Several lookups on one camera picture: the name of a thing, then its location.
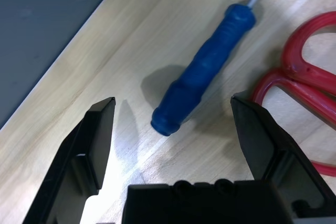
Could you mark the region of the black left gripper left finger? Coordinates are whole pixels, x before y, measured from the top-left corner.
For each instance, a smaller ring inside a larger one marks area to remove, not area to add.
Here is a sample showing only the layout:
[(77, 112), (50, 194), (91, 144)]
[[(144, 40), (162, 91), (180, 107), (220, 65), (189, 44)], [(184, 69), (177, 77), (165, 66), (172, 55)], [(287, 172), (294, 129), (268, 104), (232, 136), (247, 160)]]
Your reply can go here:
[(111, 148), (114, 97), (93, 104), (61, 143), (24, 223), (79, 223), (102, 188)]

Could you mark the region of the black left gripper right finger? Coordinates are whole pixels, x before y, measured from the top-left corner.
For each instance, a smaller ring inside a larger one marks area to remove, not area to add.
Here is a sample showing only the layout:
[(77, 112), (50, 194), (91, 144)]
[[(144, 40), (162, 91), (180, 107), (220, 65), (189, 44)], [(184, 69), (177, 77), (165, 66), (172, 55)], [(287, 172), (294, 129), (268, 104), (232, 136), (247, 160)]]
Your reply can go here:
[(230, 103), (240, 147), (254, 179), (271, 182), (291, 214), (335, 213), (335, 194), (270, 113), (236, 95)]

